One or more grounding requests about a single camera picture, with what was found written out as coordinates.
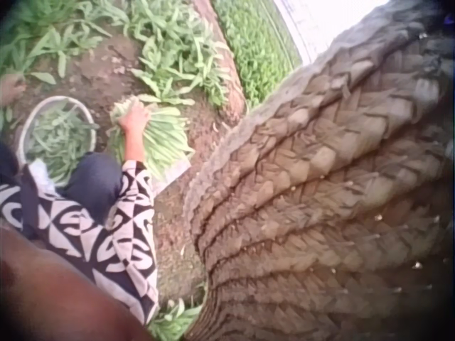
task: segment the harvested greens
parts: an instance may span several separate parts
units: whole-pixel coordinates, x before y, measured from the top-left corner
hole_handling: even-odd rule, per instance
[[[77,105],[62,101],[39,113],[31,127],[27,160],[40,158],[55,183],[66,183],[90,149],[91,131],[98,125],[83,121],[81,116]]]
[[[119,162],[124,160],[124,134],[117,124],[120,117],[125,115],[133,101],[144,100],[148,95],[130,97],[122,103],[116,103],[111,111],[114,127],[109,132],[109,150]],[[188,120],[181,117],[177,108],[155,108],[151,110],[151,118],[144,130],[144,149],[146,167],[157,179],[164,179],[165,170],[177,160],[194,153],[188,146],[185,130]]]

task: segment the row of crops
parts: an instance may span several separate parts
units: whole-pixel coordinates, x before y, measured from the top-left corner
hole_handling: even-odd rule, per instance
[[[214,0],[213,7],[250,107],[255,107],[301,59],[273,0]]]

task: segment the black and white patterned shirt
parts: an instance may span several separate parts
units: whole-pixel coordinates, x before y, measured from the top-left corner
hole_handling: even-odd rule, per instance
[[[38,226],[25,231],[30,227],[21,221],[19,185],[0,185],[0,213],[24,235],[36,235],[46,249],[68,260],[146,324],[158,306],[150,183],[142,163],[125,162],[120,198],[106,227],[77,202],[38,188]]]

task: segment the vegetable plant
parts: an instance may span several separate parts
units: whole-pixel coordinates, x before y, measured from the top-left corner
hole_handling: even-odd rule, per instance
[[[213,37],[212,27],[183,0],[133,0],[128,32],[144,46],[143,70],[133,74],[147,84],[157,102],[192,105],[185,95],[202,87],[220,106],[228,70],[218,66],[218,49],[227,48]]]
[[[26,157],[40,158],[55,183],[65,183],[80,158],[89,151],[91,131],[98,125],[80,118],[80,109],[61,101],[38,114],[32,127]]]
[[[151,321],[149,326],[151,334],[160,341],[179,341],[198,317],[201,308],[202,305],[194,306],[194,304],[190,304],[187,308],[181,298],[177,303],[170,300],[167,309]]]
[[[95,48],[109,32],[97,25],[99,20],[118,23],[118,13],[111,11],[109,0],[40,0],[25,1],[13,12],[1,39],[0,74],[21,72],[55,84],[49,72],[33,72],[42,55],[55,58],[58,75],[63,78],[72,56]],[[124,20],[127,15],[122,12]]]
[[[248,105],[255,107],[294,69],[292,59],[262,0],[212,4],[234,53]]]
[[[125,115],[134,101],[153,102],[154,97],[142,94],[132,96],[123,102],[116,103],[111,111],[114,127],[109,131],[109,150],[119,162],[124,160],[124,134],[117,124],[118,119]],[[181,117],[177,108],[161,107],[150,110],[150,121],[144,130],[144,149],[146,167],[157,179],[164,179],[164,171],[177,160],[194,153],[188,146],[186,136],[187,119]]]

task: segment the bowl of vegetables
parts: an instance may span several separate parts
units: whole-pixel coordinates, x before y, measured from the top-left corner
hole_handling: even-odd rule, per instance
[[[66,96],[49,97],[33,109],[22,129],[19,163],[41,159],[50,179],[64,185],[80,158],[95,149],[97,128],[82,102]]]

